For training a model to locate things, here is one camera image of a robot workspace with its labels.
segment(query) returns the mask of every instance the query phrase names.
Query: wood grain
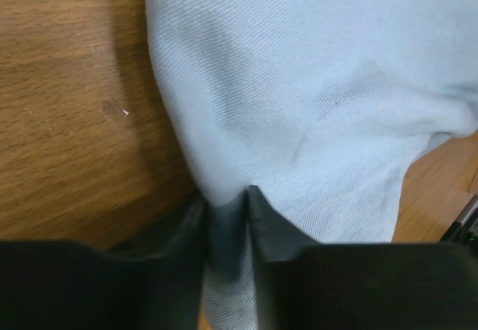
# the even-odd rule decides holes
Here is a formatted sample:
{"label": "wood grain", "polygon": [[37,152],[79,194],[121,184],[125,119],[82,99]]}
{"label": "wood grain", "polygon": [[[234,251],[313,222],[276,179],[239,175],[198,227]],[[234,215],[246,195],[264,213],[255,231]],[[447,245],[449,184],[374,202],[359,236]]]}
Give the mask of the wood grain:
{"label": "wood grain", "polygon": [[396,242],[437,241],[470,201],[478,133],[451,140],[415,162],[403,181]]}
{"label": "wood grain", "polygon": [[[106,247],[193,191],[149,63],[143,0],[0,5],[0,238]],[[395,240],[437,240],[478,191],[477,172],[478,135],[414,164]]]}

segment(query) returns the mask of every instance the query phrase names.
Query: black object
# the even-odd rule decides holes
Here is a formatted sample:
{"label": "black object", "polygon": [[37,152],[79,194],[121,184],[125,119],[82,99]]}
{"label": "black object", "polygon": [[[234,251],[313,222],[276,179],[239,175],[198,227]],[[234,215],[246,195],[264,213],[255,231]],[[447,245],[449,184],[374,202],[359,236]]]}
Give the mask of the black object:
{"label": "black object", "polygon": [[475,258],[478,258],[478,196],[470,200],[447,229],[441,241],[465,246]]}
{"label": "black object", "polygon": [[0,330],[196,329],[205,215],[196,200],[109,252],[0,242]]}
{"label": "black object", "polygon": [[[321,245],[247,200],[260,330],[478,329],[463,247]],[[196,330],[207,233],[198,199],[109,252],[0,242],[0,330]]]}

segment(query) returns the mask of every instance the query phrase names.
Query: brown wood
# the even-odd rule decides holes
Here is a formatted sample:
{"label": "brown wood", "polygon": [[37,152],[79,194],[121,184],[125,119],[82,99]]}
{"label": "brown wood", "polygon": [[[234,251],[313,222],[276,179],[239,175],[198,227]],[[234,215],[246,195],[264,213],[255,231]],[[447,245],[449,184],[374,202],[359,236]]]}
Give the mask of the brown wood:
{"label": "brown wood", "polygon": [[[0,5],[0,238],[106,247],[193,191],[149,63],[143,0]],[[478,191],[477,171],[478,135],[419,160],[395,240],[437,240]]]}
{"label": "brown wood", "polygon": [[451,140],[415,162],[403,181],[396,242],[436,241],[471,199],[478,133]]}

